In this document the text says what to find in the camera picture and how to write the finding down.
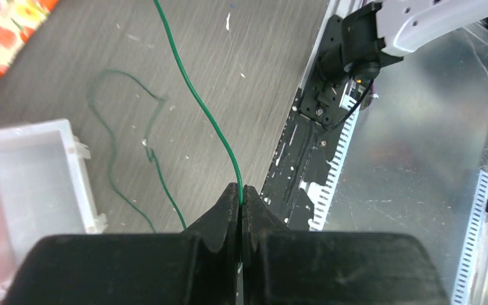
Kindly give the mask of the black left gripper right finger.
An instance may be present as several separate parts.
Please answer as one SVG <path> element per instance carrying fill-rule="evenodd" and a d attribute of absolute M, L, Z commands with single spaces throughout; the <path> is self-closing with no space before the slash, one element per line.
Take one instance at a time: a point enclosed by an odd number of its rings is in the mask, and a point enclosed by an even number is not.
<path fill-rule="evenodd" d="M 448 304 L 413 236 L 292 231 L 252 186 L 243 189 L 245 304 Z"/>

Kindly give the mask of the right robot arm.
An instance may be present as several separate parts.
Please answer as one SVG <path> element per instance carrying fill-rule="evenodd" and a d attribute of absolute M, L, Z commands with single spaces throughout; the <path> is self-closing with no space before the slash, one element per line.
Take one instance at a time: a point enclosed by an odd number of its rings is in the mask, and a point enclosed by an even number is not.
<path fill-rule="evenodd" d="M 488 1 L 372 1 L 334 20 L 338 30 L 319 52 L 322 81 L 375 79 L 381 68 L 425 44 L 488 17 Z"/>

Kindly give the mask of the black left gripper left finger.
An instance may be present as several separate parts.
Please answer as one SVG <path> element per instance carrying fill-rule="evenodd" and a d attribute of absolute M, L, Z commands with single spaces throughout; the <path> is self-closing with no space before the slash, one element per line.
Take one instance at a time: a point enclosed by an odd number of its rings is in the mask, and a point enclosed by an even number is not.
<path fill-rule="evenodd" d="M 181 233 L 64 234 L 38 241 L 4 304 L 234 304 L 238 186 Z"/>

